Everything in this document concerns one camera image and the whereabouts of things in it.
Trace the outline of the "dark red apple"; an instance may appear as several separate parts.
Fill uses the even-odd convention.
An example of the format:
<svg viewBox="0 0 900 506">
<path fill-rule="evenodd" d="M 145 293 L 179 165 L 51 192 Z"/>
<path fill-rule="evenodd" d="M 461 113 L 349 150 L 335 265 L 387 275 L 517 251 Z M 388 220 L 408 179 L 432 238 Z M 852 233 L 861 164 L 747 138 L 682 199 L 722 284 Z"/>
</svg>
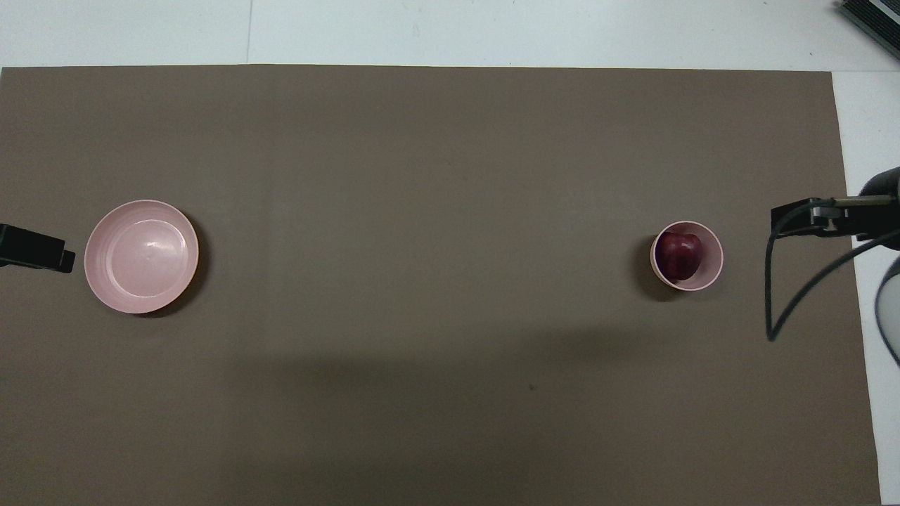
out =
<svg viewBox="0 0 900 506">
<path fill-rule="evenodd" d="M 692 233 L 663 233 L 655 247 L 655 261 L 669 282 L 687 280 L 700 269 L 703 247 Z"/>
</svg>

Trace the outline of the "grey ribbed device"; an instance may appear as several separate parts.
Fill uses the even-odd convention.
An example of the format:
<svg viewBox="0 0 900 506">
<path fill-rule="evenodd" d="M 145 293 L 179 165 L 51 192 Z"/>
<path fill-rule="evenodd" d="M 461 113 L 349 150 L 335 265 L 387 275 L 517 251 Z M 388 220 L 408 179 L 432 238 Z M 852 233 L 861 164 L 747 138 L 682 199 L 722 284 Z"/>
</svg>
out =
<svg viewBox="0 0 900 506">
<path fill-rule="evenodd" d="M 900 0 L 838 0 L 837 11 L 900 60 Z"/>
</svg>

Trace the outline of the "pink plate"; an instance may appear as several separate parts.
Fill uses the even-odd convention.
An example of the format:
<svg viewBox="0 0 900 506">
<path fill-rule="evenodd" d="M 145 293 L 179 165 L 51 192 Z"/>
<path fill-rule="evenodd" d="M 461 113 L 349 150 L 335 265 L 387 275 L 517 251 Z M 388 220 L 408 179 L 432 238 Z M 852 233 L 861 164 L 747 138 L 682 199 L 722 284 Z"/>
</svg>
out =
<svg viewBox="0 0 900 506">
<path fill-rule="evenodd" d="M 94 227 L 84 250 L 84 275 L 94 296 L 119 313 L 155 313 L 193 281 L 200 243 L 192 221 L 173 205 L 135 200 Z"/>
</svg>

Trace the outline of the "brown table mat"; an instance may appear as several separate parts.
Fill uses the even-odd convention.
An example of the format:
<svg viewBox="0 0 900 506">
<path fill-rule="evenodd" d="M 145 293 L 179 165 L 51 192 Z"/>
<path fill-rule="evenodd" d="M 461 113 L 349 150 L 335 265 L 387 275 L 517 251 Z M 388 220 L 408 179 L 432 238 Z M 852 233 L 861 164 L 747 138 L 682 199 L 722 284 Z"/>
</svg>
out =
<svg viewBox="0 0 900 506">
<path fill-rule="evenodd" d="M 0 268 L 0 506 L 879 502 L 853 268 L 763 330 L 769 211 L 845 193 L 826 72 L 4 68 L 0 222 L 78 257 Z M 135 200 L 200 243 L 142 315 Z"/>
</svg>

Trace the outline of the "pink bowl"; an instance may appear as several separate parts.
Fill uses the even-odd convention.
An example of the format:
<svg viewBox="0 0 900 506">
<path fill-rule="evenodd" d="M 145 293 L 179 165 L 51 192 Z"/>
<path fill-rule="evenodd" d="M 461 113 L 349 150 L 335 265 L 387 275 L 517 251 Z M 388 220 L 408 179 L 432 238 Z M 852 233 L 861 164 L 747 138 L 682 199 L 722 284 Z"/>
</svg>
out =
<svg viewBox="0 0 900 506">
<path fill-rule="evenodd" d="M 660 239 L 661 234 L 663 233 L 692 233 L 700 237 L 703 247 L 702 262 L 700 264 L 700 269 L 698 269 L 691 278 L 673 283 L 663 278 L 662 273 L 659 272 L 655 261 L 655 247 L 657 240 Z M 669 226 L 663 228 L 663 230 L 653 238 L 652 243 L 650 243 L 650 268 L 663 284 L 668 285 L 675 290 L 684 292 L 704 290 L 716 282 L 722 272 L 723 266 L 724 251 L 722 244 L 718 240 L 716 234 L 700 222 L 673 222 L 672 224 L 669 224 Z"/>
</svg>

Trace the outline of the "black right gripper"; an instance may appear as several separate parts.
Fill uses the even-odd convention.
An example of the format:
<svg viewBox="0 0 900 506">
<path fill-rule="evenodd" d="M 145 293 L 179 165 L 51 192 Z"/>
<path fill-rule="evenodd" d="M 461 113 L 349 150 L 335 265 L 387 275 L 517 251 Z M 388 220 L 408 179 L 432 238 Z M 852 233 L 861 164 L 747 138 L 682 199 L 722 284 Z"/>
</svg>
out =
<svg viewBox="0 0 900 506">
<path fill-rule="evenodd" d="M 891 195 L 836 197 L 835 205 L 826 199 L 812 198 L 809 202 L 791 202 L 771 209 L 771 233 L 776 237 L 836 230 L 862 236 L 864 240 L 900 230 L 900 198 Z"/>
</svg>

